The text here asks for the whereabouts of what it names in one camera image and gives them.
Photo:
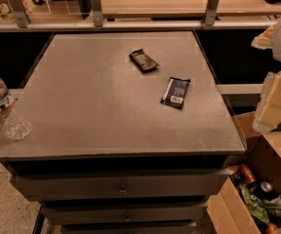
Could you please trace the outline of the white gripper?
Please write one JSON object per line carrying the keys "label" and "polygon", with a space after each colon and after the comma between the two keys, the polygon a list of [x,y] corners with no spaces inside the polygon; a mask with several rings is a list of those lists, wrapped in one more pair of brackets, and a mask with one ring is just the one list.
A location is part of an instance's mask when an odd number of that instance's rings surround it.
{"label": "white gripper", "polygon": [[[273,57],[281,61],[281,17],[254,38],[251,46],[257,49],[271,49]],[[262,87],[261,100],[258,103],[253,128],[258,133],[269,133],[281,123],[281,71],[268,72]]]}

